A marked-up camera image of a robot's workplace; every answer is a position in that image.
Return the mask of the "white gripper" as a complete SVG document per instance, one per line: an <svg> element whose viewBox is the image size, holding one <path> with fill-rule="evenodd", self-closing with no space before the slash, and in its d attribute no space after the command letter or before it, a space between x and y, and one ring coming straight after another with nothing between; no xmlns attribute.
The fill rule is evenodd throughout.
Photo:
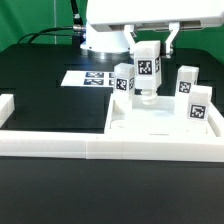
<svg viewBox="0 0 224 224"><path fill-rule="evenodd" d="M88 0L86 19L97 31L121 30L133 57L135 26L166 30L164 56L173 53L173 41L182 29L219 27L224 24L224 0Z"/></svg>

